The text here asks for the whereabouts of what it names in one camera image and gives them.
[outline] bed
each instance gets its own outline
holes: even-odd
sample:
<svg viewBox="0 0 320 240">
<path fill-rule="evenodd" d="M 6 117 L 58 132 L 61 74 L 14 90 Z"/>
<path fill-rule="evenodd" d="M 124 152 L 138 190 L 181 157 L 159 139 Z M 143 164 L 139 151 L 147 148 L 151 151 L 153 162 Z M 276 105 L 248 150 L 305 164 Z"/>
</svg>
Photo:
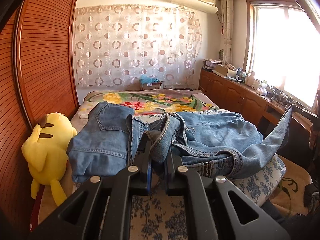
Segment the bed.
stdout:
<svg viewBox="0 0 320 240">
<path fill-rule="evenodd" d="M 88 113 L 101 101 L 121 104 L 135 109 L 135 115 L 143 122 L 150 123 L 162 118 L 166 113 L 199 111 L 200 114 L 227 112 L 219 109 L 200 91 L 188 90 L 146 90 L 146 91 L 94 91 L 89 93 L 84 103 L 71 120 L 79 132 L 88 121 Z M 285 173 L 285 165 L 274 155 L 270 162 L 257 174 L 247 179 L 233 180 L 233 183 L 251 198 L 262 205 L 274 191 Z M 71 167 L 61 180 L 67 196 L 79 186 L 71 179 Z M 50 187 L 40 189 L 33 208 L 30 230 L 32 231 L 54 209 Z M 152 177 L 152 194 L 134 196 L 132 199 L 131 239 L 186 239 L 184 202 L 182 196 L 168 197 L 162 180 Z"/>
</svg>

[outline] blue denim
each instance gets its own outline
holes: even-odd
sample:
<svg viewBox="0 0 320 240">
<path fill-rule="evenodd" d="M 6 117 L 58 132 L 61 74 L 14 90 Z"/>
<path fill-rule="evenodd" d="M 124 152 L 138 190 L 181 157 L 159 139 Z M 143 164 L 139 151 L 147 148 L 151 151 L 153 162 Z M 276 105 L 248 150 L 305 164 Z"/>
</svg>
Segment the blue denim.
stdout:
<svg viewBox="0 0 320 240">
<path fill-rule="evenodd" d="M 133 115 L 132 108 L 106 102 L 92 109 L 87 124 L 68 145 L 73 181 L 84 182 L 92 175 L 112 176 L 126 166 L 127 160 L 132 164 L 138 138 L 147 129 L 138 120 L 129 122 Z"/>
<path fill-rule="evenodd" d="M 133 163 L 142 135 L 151 140 L 152 159 L 161 164 L 169 148 L 184 165 L 201 175 L 250 177 L 261 170 L 284 143 L 291 110 L 263 140 L 256 127 L 240 114 L 202 115 L 179 112 L 145 124 L 126 106 L 99 103 L 88 123 L 70 141 L 67 153 L 72 178 L 83 182 L 92 175 L 110 176 Z"/>
</svg>

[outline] sheer curtain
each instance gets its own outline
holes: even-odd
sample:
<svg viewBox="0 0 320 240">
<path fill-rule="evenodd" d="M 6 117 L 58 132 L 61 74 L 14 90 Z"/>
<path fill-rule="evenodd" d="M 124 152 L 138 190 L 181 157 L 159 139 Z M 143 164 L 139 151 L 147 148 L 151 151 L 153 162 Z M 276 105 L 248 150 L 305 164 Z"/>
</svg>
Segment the sheer curtain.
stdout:
<svg viewBox="0 0 320 240">
<path fill-rule="evenodd" d="M 221 13 L 224 37 L 223 63 L 232 63 L 231 39 L 233 32 L 233 0 L 221 0 Z"/>
<path fill-rule="evenodd" d="M 202 41 L 195 12 L 112 5 L 77 8 L 75 16 L 73 60 L 79 87 L 134 90 L 142 75 L 164 84 L 194 83 Z"/>
</svg>

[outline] wooden wardrobe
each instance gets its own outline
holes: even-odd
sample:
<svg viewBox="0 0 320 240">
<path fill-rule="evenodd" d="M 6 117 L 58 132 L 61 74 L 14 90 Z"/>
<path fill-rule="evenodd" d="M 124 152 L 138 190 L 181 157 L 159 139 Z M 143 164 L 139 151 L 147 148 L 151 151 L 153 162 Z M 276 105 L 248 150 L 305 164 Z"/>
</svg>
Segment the wooden wardrobe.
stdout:
<svg viewBox="0 0 320 240">
<path fill-rule="evenodd" d="M 78 109 L 71 68 L 76 0 L 24 0 L 0 33 L 0 208 L 29 231 L 31 176 L 21 146 L 43 114 Z"/>
</svg>

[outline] bright window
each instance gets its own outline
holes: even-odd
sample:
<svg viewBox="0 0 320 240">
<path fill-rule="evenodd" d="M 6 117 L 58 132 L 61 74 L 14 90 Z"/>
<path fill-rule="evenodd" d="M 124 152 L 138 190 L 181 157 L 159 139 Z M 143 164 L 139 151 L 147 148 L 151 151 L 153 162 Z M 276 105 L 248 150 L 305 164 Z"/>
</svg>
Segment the bright window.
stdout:
<svg viewBox="0 0 320 240">
<path fill-rule="evenodd" d="M 319 84 L 320 35 L 299 8 L 256 4 L 248 68 L 312 108 Z"/>
</svg>

